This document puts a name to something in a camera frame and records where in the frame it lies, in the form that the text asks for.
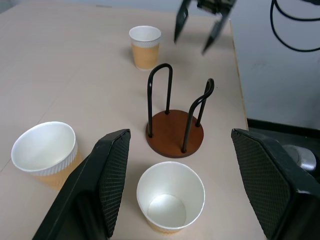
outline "table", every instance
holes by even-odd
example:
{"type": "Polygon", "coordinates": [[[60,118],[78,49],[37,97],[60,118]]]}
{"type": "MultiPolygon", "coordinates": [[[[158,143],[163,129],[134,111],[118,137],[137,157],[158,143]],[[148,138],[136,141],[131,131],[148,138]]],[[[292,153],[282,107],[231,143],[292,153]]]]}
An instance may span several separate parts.
{"type": "MultiPolygon", "coordinates": [[[[29,2],[0,15],[2,240],[31,239],[57,196],[10,160],[19,135],[47,121],[71,125],[84,156],[105,134],[131,129],[125,187],[112,239],[264,239],[230,137],[232,128],[247,127],[231,25],[202,56],[212,19],[191,16],[177,45],[175,20],[174,13],[58,2],[29,2]],[[136,200],[141,174],[171,160],[155,153],[145,139],[149,73],[133,65],[129,38],[129,30],[138,25],[162,31],[159,63],[173,67],[171,109],[188,111],[203,94],[208,78],[216,86],[204,109],[200,149],[177,159],[202,179],[204,210],[194,224],[172,236],[154,232],[136,200]]],[[[167,84],[168,71],[163,69],[154,77],[153,113],[165,109],[167,84]]]]}

